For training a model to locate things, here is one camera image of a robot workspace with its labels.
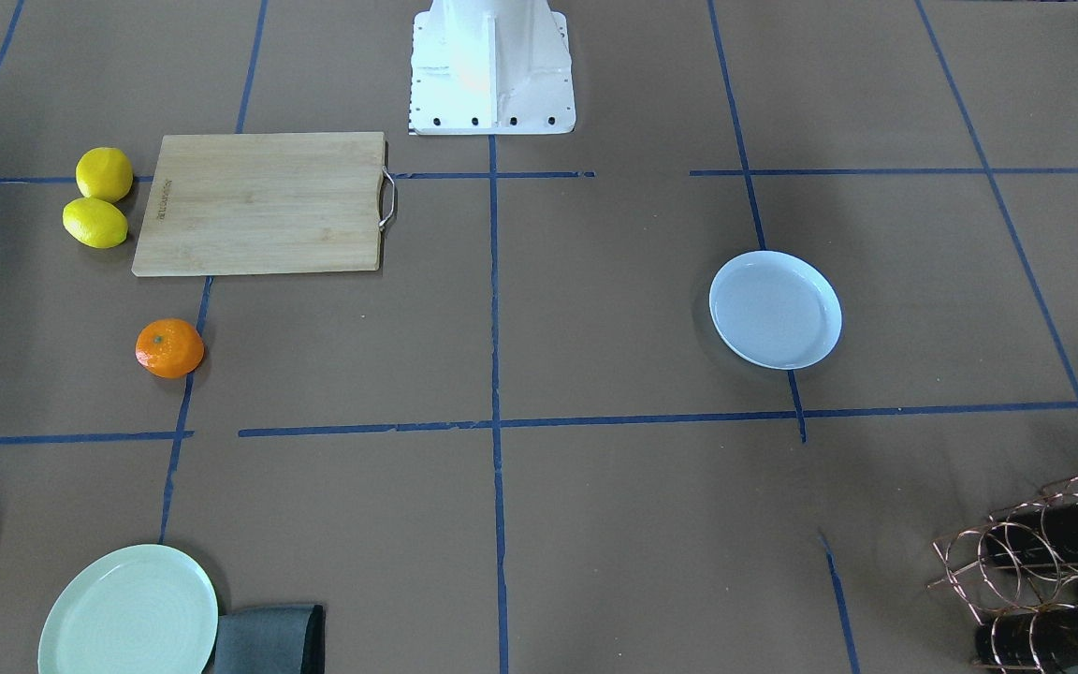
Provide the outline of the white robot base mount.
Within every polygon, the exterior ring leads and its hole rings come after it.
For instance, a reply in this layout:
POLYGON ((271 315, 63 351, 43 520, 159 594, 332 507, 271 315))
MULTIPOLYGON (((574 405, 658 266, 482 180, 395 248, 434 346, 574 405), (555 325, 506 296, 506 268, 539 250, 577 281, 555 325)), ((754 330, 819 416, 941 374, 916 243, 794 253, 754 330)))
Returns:
POLYGON ((547 1, 433 1, 412 24, 407 132, 568 134, 568 22, 547 1))

